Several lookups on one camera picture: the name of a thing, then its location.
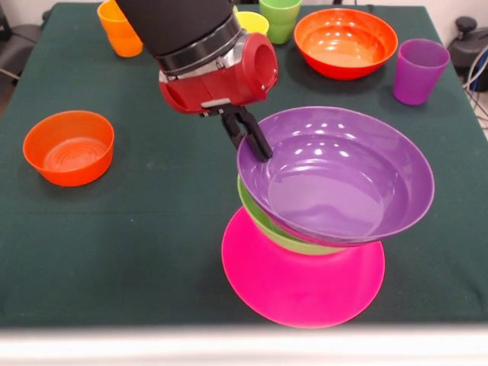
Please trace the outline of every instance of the white wall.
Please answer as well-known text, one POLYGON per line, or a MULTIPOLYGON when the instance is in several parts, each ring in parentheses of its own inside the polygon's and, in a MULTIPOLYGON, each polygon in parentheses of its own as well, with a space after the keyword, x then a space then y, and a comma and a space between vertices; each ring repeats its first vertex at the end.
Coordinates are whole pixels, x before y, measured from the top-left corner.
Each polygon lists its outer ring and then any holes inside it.
MULTIPOLYGON (((63 0, 64 2, 96 2, 96 0, 63 0)), ((56 0, 0 0, 11 25, 41 22, 41 15, 51 8, 56 0)), ((303 0, 308 4, 331 4, 331 0, 303 0)), ((354 0, 345 0, 353 4, 354 0)), ((376 5, 424 5, 434 21, 444 43, 456 34, 454 20, 469 15, 478 20, 480 26, 488 26, 488 0, 358 0, 358 4, 376 5)))

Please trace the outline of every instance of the green cup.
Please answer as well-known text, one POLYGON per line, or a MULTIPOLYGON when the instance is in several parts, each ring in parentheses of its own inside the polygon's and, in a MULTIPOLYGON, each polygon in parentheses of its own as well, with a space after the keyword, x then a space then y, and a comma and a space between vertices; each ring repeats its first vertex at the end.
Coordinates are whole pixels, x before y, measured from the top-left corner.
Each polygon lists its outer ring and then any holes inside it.
POLYGON ((302 0, 259 0, 259 10, 268 19, 268 38, 274 44, 288 42, 297 23, 302 0))

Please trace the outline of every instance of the yellow cup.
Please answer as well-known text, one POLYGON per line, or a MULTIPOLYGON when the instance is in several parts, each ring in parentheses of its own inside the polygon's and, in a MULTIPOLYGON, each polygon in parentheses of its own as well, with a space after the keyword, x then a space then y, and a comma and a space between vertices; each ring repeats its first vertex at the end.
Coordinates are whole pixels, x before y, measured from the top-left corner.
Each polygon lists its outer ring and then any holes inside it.
POLYGON ((236 13, 237 20, 242 28, 249 33, 261 33, 266 35, 269 29, 268 19, 252 11, 239 11, 236 13))
POLYGON ((142 53, 143 43, 125 18, 115 0, 100 4, 98 18, 107 33, 108 41, 120 57, 135 57, 142 53))

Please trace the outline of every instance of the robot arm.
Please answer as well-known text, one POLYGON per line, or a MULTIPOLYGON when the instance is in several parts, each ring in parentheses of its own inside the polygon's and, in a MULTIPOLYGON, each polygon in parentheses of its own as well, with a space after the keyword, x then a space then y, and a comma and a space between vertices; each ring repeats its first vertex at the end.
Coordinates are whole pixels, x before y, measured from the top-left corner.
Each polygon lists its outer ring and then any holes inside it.
POLYGON ((116 2, 158 61, 165 100, 182 113, 219 114, 236 147, 246 138, 257 159, 270 159, 271 148, 245 107, 264 101, 278 80, 268 38, 245 32, 230 0, 116 2))

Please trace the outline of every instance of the orange cup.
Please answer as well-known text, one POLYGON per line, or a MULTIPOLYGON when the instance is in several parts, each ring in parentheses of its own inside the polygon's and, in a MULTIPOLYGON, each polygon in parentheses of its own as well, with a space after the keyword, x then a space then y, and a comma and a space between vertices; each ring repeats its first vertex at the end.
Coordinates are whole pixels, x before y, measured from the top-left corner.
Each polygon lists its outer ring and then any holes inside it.
POLYGON ((100 178, 114 155, 111 123, 89 111, 65 111, 36 124, 24 140, 24 157, 47 181, 62 187, 100 178))
POLYGON ((115 0, 98 6, 98 18, 107 33, 108 41, 120 57, 135 57, 142 53, 143 43, 125 18, 115 0))

